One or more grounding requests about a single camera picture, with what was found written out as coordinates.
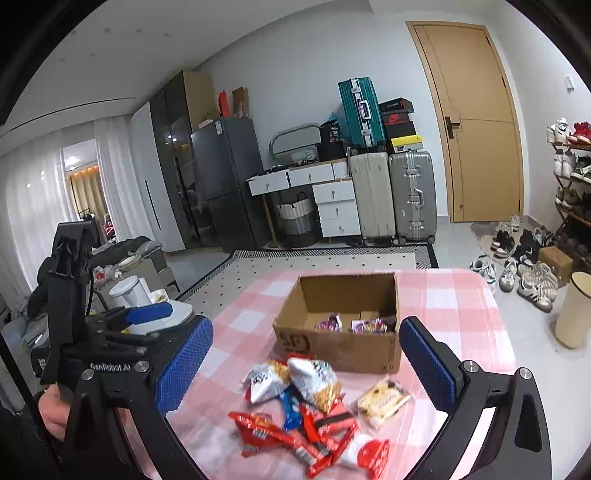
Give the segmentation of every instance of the black shoe box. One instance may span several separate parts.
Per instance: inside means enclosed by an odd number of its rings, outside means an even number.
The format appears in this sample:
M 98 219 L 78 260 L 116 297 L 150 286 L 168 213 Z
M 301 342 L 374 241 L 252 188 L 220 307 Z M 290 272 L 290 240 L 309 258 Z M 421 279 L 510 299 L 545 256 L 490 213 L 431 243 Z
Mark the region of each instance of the black shoe box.
M 379 110 L 382 113 L 414 113 L 413 103 L 406 98 L 396 98 L 388 102 L 380 103 Z
M 417 131 L 414 129 L 413 122 L 386 125 L 385 127 L 386 133 L 388 134 L 388 138 L 407 137 L 409 135 L 417 134 Z

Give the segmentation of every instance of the red snack wrapper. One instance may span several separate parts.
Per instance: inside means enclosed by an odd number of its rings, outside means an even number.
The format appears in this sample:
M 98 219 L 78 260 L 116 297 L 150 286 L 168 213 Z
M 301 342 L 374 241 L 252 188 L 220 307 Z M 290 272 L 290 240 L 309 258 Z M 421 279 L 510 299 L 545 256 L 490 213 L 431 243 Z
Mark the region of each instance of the red snack wrapper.
M 388 463 L 390 440 L 376 440 L 351 428 L 333 455 L 333 464 L 366 469 L 371 480 L 378 480 Z

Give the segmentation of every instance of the silver suitcase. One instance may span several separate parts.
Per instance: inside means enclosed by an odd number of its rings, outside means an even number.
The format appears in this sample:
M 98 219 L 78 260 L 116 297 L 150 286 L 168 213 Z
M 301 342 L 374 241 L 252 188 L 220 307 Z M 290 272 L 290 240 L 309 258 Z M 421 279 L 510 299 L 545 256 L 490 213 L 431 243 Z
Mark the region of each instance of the silver suitcase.
M 437 203 L 431 155 L 412 150 L 390 155 L 388 162 L 400 244 L 407 240 L 432 244 L 437 232 Z

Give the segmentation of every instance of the wall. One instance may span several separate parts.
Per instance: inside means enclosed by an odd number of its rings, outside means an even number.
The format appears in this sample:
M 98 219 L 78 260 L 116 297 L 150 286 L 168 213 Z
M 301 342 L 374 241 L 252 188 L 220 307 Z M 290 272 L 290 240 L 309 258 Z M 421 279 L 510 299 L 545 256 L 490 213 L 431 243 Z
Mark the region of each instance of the wall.
M 490 11 L 499 41 L 519 91 L 530 169 L 530 215 L 555 229 L 561 219 L 554 208 L 558 184 L 553 176 L 553 149 L 546 143 L 548 125 L 563 116 L 571 127 L 589 119 L 591 93 L 560 50 L 532 22 L 507 2 Z M 569 93 L 564 76 L 575 90 Z
M 492 3 L 423 0 L 423 8 L 448 11 L 404 12 L 414 3 L 377 0 L 370 5 L 363 0 L 343 0 L 310 8 L 247 35 L 198 69 L 211 75 L 215 90 L 248 88 L 249 112 L 266 166 L 271 165 L 268 144 L 275 133 L 299 124 L 322 123 L 339 107 L 339 81 L 369 76 L 379 100 L 399 96 L 411 100 L 415 127 L 433 157 L 437 213 L 447 215 L 443 152 L 433 100 L 404 22 L 482 24 Z M 494 29 L 489 31 L 494 41 Z M 502 49 L 497 47 L 503 61 Z M 511 85 L 506 62 L 505 70 Z

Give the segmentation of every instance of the curtain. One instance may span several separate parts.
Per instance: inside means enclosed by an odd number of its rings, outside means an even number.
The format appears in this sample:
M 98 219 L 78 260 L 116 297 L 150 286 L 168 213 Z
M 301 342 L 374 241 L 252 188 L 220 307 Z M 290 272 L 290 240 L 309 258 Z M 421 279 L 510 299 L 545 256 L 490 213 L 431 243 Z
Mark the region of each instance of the curtain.
M 95 165 L 73 173 L 67 178 L 66 183 L 78 214 L 86 209 L 95 214 L 101 244 L 104 245 L 107 241 L 105 229 L 103 228 L 107 206 L 103 187 L 100 183 L 99 166 Z
M 57 224 L 78 220 L 60 140 L 52 132 L 0 158 L 0 294 L 10 307 L 37 286 Z
M 100 179 L 117 240 L 140 235 L 154 239 L 131 160 L 128 118 L 95 120 L 95 140 Z

